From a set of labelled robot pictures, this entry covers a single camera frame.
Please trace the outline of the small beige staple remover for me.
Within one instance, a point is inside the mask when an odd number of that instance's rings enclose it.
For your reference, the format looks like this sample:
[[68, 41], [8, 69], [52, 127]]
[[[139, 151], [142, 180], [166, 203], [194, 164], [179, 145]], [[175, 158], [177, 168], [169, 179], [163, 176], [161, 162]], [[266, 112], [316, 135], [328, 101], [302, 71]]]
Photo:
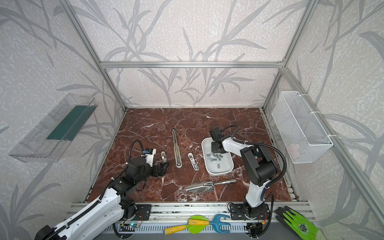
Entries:
[[166, 157], [166, 153], [165, 152], [161, 152], [161, 157], [162, 157], [163, 163], [166, 163], [167, 162], [167, 157]]

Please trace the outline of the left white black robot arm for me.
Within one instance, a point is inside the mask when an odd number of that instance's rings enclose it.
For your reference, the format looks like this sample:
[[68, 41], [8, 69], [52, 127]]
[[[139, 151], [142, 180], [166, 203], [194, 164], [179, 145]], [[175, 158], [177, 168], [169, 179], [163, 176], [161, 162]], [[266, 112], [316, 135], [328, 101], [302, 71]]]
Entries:
[[98, 198], [69, 219], [51, 228], [38, 231], [36, 240], [92, 240], [122, 218], [134, 216], [136, 205], [131, 194], [139, 183], [149, 177], [163, 177], [169, 162], [151, 166], [144, 156], [127, 163], [126, 168], [104, 188]]

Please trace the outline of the small white mini stapler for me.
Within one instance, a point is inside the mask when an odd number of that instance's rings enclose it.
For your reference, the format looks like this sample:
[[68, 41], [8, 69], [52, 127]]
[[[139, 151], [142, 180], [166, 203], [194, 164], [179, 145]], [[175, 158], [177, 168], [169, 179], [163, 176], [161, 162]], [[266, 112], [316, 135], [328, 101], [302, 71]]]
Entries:
[[191, 162], [191, 164], [192, 164], [192, 166], [193, 166], [193, 169], [194, 169], [195, 171], [198, 171], [198, 170], [199, 170], [199, 166], [197, 165], [197, 162], [196, 162], [196, 160], [195, 160], [193, 154], [192, 154], [192, 153], [188, 153], [188, 157], [189, 157], [190, 162]]

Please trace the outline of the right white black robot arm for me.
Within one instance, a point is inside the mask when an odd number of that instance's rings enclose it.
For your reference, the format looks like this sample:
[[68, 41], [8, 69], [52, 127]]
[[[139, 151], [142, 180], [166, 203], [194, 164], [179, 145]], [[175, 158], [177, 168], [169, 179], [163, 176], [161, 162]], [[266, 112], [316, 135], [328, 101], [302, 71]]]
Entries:
[[252, 215], [264, 203], [265, 193], [270, 185], [279, 181], [286, 171], [286, 166], [284, 166], [281, 173], [278, 174], [278, 166], [270, 150], [274, 150], [282, 160], [285, 160], [285, 156], [279, 149], [261, 142], [240, 141], [223, 135], [212, 137], [212, 139], [213, 153], [232, 153], [242, 158], [250, 180], [249, 190], [244, 201], [244, 211], [247, 215]]

